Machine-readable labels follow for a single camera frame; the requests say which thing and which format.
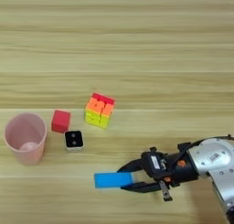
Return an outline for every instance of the red cube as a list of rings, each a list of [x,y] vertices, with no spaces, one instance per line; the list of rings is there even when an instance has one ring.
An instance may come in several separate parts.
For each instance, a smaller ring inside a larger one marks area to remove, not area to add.
[[[51,123],[51,130],[57,133],[65,133],[69,129],[70,112],[55,110]]]

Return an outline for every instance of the blue block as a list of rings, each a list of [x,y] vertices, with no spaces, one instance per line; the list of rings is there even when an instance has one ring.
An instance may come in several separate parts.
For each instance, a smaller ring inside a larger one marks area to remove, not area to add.
[[[133,183],[131,173],[98,173],[94,174],[96,188],[123,187]]]

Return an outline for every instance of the wooden table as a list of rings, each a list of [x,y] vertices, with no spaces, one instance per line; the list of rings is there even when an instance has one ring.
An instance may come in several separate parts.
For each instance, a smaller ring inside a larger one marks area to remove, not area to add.
[[[152,145],[234,130],[233,0],[0,0],[0,132],[20,112],[50,126],[72,112],[82,153],[48,131],[37,166],[16,162],[0,141],[0,223],[224,223],[211,182],[147,195],[96,190],[93,174],[116,171]],[[94,92],[116,99],[108,130],[83,121]]]

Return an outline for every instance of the plastic cup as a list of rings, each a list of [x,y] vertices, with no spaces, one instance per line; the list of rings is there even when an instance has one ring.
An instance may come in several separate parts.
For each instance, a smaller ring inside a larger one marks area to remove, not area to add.
[[[5,128],[5,143],[23,165],[36,165],[44,152],[47,137],[45,122],[34,113],[13,118]]]

